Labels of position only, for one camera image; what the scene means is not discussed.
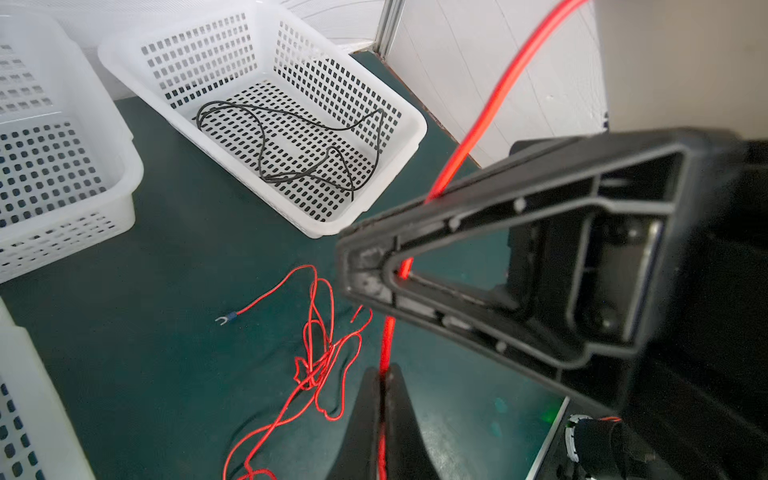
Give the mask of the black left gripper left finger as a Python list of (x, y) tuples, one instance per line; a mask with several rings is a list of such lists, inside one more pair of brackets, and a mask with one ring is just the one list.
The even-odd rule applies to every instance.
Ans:
[(361, 380), (354, 408), (328, 480), (378, 478), (378, 442), (382, 417), (381, 377), (368, 368)]

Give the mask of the white basket back right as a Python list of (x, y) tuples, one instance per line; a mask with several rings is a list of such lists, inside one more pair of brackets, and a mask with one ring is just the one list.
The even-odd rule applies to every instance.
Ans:
[(340, 232), (395, 179), (424, 117), (271, 2), (225, 1), (105, 40), (106, 69), (306, 236)]

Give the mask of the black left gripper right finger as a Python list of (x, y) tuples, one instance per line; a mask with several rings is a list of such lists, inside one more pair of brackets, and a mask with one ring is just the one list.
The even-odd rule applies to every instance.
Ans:
[(397, 364), (383, 376), (382, 394), (382, 478), (439, 479)]

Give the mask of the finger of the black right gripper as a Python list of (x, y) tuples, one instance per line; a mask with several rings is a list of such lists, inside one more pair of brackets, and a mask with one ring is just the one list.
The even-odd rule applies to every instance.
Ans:
[(744, 143), (667, 129), (543, 140), (345, 229), (351, 298), (620, 411), (677, 316)]

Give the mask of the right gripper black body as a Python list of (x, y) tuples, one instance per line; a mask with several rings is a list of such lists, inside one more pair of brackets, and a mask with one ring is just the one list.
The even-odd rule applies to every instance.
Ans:
[(595, 301), (572, 290), (585, 272), (588, 243), (562, 260), (571, 236), (544, 224), (520, 302), (534, 331), (576, 341), (574, 364), (538, 355), (530, 341), (506, 350), (522, 373), (595, 408), (618, 413), (690, 479), (767, 475), (767, 147), (734, 134), (602, 134), (515, 143), (511, 167), (547, 168), (581, 179), (593, 166), (621, 180), (599, 192), (609, 208), (601, 238), (629, 245), (628, 201), (648, 217), (671, 207), (639, 310), (619, 339), (597, 327)]

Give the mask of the white basket back middle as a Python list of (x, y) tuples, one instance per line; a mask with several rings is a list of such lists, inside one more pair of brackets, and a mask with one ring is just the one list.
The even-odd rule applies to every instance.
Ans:
[(1, 9), (1, 279), (133, 227), (133, 135), (51, 17)]

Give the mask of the white basket front left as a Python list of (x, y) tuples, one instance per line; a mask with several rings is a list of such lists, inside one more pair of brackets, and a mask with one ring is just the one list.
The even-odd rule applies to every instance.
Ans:
[(92, 479), (87, 457), (27, 330), (1, 306), (1, 477)]

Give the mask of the white basket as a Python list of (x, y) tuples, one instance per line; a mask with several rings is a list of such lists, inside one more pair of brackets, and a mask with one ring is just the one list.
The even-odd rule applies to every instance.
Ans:
[(1, 9), (1, 279), (133, 227), (133, 135), (51, 17)]
[(87, 457), (27, 330), (1, 306), (1, 477), (92, 479)]
[(271, 2), (225, 1), (105, 40), (106, 69), (306, 236), (340, 232), (395, 179), (424, 117)]

